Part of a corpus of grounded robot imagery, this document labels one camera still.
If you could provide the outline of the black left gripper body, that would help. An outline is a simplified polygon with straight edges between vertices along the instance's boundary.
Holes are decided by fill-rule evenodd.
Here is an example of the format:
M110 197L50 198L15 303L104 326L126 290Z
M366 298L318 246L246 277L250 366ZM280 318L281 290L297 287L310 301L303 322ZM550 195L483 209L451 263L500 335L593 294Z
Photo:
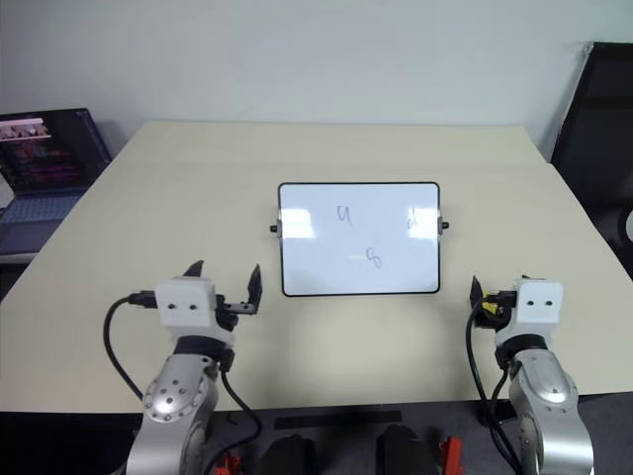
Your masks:
M228 303L222 294L216 295L216 321L221 329L232 332L241 315L255 315L258 311L258 299L249 299L238 304Z

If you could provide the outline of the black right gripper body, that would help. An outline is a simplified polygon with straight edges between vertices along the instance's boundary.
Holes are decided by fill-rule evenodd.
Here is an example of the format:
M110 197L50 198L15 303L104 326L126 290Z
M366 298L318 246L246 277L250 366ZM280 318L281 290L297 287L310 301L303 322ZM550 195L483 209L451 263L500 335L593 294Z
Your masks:
M512 310L516 306L516 291L484 293L475 306L475 327L502 330L508 326Z

